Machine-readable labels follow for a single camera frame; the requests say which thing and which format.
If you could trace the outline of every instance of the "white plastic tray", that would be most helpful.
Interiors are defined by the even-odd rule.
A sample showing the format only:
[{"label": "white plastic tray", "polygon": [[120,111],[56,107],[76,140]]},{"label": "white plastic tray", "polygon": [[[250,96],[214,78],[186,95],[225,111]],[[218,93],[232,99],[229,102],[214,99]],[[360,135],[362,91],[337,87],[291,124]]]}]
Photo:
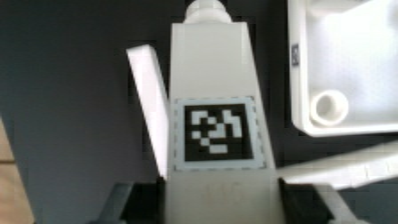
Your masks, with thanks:
[{"label": "white plastic tray", "polygon": [[398,1],[289,0],[287,10],[296,128],[398,131]]}]

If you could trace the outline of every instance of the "white plastic part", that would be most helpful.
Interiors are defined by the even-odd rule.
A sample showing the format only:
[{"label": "white plastic part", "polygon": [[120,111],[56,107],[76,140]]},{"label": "white plastic part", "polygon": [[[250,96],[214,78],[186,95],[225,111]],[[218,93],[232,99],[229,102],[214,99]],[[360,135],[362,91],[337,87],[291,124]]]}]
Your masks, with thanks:
[{"label": "white plastic part", "polygon": [[230,23],[230,16],[216,0],[197,0],[186,10],[184,23]]},{"label": "white plastic part", "polygon": [[325,183],[337,190],[398,177],[398,142],[284,167],[278,176],[287,183]]},{"label": "white plastic part", "polygon": [[310,99],[310,119],[323,126],[334,126],[348,114],[348,100],[337,90],[314,94]]},{"label": "white plastic part", "polygon": [[[282,224],[275,164],[246,24],[222,22],[172,24],[170,52],[170,151],[165,223]],[[239,99],[250,99],[250,103],[236,102]],[[193,123],[190,118],[184,119],[184,114],[191,114],[191,111],[186,112],[186,107],[195,105],[200,108],[199,111],[206,112],[209,111],[206,106],[230,105],[230,103],[246,105],[248,109],[255,111],[250,122],[257,133],[255,131],[254,133],[248,132],[250,134],[245,136],[259,141],[254,147],[259,162],[264,164],[261,166],[246,167],[243,161],[239,163],[234,159],[191,161],[186,156],[179,156],[181,151],[177,150],[188,150],[190,144],[199,144],[183,142],[186,141],[184,137],[200,138],[202,136],[200,132],[188,132],[190,129],[184,129],[186,122]],[[200,113],[202,122],[218,123],[222,115],[218,114],[216,120],[213,120],[211,113]],[[227,118],[222,121],[232,123],[232,116],[225,113],[223,117]],[[234,130],[238,136],[243,129],[236,128]],[[207,151],[207,154],[213,153],[218,156],[225,153],[225,148],[223,150],[216,148],[213,152],[211,149]]]},{"label": "white plastic part", "polygon": [[186,17],[190,17],[191,13],[204,8],[218,9],[225,12],[225,7],[218,0],[197,0],[190,3],[186,8]]},{"label": "white plastic part", "polygon": [[[364,1],[321,17],[312,16],[310,7],[307,0],[287,0],[293,124],[312,137],[394,132],[396,0]],[[330,89],[342,93],[350,108],[344,119],[321,125],[312,119],[310,98],[314,91]]]},{"label": "white plastic part", "polygon": [[312,15],[325,16],[353,9],[371,0],[307,0]]},{"label": "white plastic part", "polygon": [[314,190],[318,192],[321,201],[325,202],[335,221],[357,221],[357,217],[346,206],[344,200],[330,185],[314,184]]},{"label": "white plastic part", "polygon": [[149,45],[127,49],[127,60],[152,143],[158,173],[167,178],[168,101],[158,58]]}]

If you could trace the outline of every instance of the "white container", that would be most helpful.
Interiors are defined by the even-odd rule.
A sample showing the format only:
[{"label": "white container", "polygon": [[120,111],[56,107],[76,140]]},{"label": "white container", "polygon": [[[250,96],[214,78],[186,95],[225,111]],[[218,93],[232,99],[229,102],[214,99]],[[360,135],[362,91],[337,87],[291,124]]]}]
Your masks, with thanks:
[{"label": "white container", "polygon": [[398,1],[289,0],[296,128],[314,137],[398,131]]}]

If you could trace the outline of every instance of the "dark background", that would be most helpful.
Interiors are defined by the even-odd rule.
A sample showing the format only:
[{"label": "dark background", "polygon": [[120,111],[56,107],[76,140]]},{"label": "dark background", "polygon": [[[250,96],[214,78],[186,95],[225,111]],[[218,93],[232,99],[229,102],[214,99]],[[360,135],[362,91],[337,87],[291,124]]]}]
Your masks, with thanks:
[{"label": "dark background", "polygon": [[[168,83],[170,23],[183,21],[188,3],[0,0],[0,113],[39,224],[95,219],[113,183],[156,178],[124,50],[152,44]],[[296,130],[286,0],[223,3],[250,27],[277,166],[398,139],[396,134],[314,139]],[[398,222],[396,184],[342,192],[358,217],[378,224]]]}]

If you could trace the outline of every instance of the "black surface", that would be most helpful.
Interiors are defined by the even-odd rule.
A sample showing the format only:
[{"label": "black surface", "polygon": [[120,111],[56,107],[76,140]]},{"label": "black surface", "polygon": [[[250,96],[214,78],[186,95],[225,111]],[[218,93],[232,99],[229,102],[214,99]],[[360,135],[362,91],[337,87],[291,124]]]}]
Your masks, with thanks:
[{"label": "black surface", "polygon": [[[0,1],[0,112],[39,224],[85,223],[113,183],[156,178],[124,50],[151,42],[167,82],[170,22],[183,20],[186,2]],[[250,24],[277,166],[398,139],[396,134],[314,139],[294,129],[286,1],[223,2],[234,20]],[[357,213],[376,224],[396,223],[383,219],[398,211],[396,188],[351,194],[366,207]]]},{"label": "black surface", "polygon": [[286,224],[326,224],[334,216],[310,184],[286,184],[278,179]]}]

